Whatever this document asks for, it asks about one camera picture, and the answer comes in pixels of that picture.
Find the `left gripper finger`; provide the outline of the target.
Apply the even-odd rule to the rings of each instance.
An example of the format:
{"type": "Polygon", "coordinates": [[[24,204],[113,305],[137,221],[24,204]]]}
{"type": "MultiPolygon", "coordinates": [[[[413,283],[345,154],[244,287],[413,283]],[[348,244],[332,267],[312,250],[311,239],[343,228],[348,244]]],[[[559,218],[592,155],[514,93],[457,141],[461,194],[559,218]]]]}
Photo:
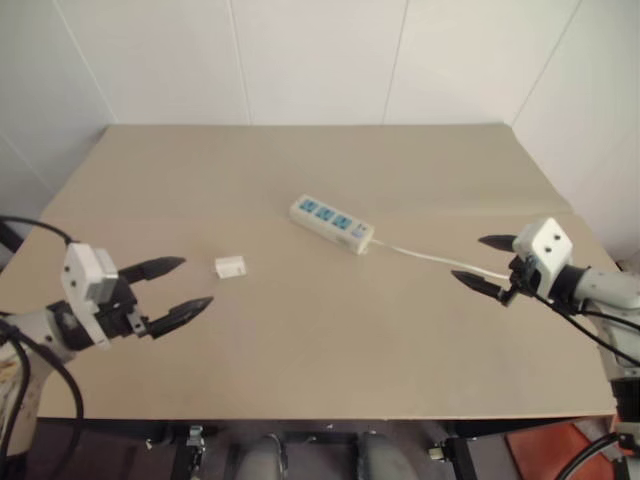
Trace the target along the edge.
{"type": "Polygon", "coordinates": [[[158,339],[185,326],[202,313],[213,300],[213,297],[203,297],[171,308],[165,316],[148,324],[147,334],[153,339],[158,339]]]}
{"type": "Polygon", "coordinates": [[[118,283],[132,285],[140,281],[150,281],[167,275],[186,262],[178,256],[164,256],[136,263],[118,272],[118,283]]]}

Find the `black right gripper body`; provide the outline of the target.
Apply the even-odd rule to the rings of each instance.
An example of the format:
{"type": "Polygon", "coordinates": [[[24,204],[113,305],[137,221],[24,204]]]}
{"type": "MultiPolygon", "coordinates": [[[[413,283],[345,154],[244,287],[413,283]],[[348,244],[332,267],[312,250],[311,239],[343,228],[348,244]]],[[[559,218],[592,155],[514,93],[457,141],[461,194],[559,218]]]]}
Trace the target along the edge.
{"type": "Polygon", "coordinates": [[[533,255],[527,255],[524,259],[515,256],[508,267],[510,287],[503,290],[500,295],[500,303],[509,306],[518,295],[534,298],[537,295],[537,287],[540,282],[540,274],[537,270],[538,262],[533,255]]]}

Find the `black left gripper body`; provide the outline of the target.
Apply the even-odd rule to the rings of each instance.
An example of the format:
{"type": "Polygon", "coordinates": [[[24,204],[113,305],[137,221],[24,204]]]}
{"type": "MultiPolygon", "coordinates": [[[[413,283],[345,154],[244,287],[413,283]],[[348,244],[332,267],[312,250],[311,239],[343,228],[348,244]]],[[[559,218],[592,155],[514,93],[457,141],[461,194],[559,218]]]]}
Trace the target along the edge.
{"type": "Polygon", "coordinates": [[[109,340],[148,335],[148,318],[141,313],[130,285],[121,278],[115,284],[110,299],[99,305],[96,319],[109,340]]]}

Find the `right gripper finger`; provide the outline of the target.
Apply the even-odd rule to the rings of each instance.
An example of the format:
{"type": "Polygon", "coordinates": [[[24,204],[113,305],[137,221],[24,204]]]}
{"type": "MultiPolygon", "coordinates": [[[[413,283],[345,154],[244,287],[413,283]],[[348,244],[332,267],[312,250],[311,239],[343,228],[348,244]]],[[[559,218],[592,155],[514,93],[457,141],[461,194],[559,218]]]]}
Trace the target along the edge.
{"type": "Polygon", "coordinates": [[[484,277],[461,270],[452,270],[451,274],[471,290],[495,300],[501,299],[502,288],[487,281],[484,277]]]}
{"type": "Polygon", "coordinates": [[[511,234],[486,235],[478,239],[484,245],[505,252],[514,252],[515,240],[516,236],[511,234]]]}

